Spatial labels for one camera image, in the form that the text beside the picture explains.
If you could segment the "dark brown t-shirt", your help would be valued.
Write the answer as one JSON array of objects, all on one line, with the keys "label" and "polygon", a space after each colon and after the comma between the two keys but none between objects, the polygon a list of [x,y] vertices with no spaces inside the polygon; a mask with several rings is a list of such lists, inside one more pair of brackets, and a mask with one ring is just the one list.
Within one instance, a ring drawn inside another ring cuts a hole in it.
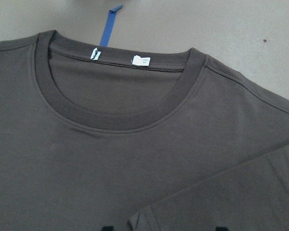
[{"label": "dark brown t-shirt", "polygon": [[289,231],[289,101],[192,48],[0,42],[0,231]]}]

